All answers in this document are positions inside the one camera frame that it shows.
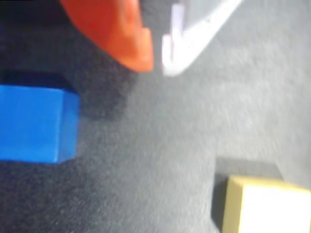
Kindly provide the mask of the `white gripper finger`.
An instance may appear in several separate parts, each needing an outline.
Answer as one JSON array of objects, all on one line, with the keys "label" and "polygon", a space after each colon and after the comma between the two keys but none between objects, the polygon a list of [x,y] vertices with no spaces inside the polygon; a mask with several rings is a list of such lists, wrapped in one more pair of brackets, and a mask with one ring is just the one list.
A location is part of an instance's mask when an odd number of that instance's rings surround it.
[{"label": "white gripper finger", "polygon": [[170,32],[162,36],[162,73],[183,73],[204,51],[241,0],[180,0],[172,5]]}]

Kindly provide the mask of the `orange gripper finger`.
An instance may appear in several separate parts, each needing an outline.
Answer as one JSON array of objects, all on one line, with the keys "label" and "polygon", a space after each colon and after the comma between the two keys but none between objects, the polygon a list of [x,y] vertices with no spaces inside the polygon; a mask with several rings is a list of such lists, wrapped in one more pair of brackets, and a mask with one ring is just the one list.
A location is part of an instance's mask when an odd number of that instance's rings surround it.
[{"label": "orange gripper finger", "polygon": [[135,72],[154,68],[152,33],[142,24],[138,0],[62,0],[66,14],[85,37]]}]

